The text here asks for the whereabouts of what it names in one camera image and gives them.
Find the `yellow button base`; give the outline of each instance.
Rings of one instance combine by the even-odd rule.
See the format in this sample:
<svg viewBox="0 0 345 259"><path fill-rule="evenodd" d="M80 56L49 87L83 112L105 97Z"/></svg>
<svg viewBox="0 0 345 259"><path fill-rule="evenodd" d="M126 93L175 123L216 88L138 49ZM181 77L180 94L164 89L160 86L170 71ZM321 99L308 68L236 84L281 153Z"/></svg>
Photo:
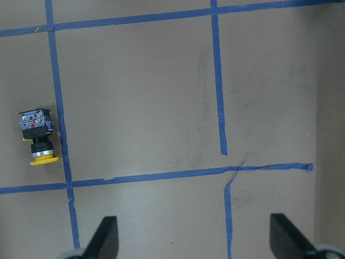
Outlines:
<svg viewBox="0 0 345 259"><path fill-rule="evenodd" d="M41 155L34 158L34 162L30 162L32 166L43 165L45 163L52 163L58 161L59 157L54 158L52 154L49 155Z"/></svg>

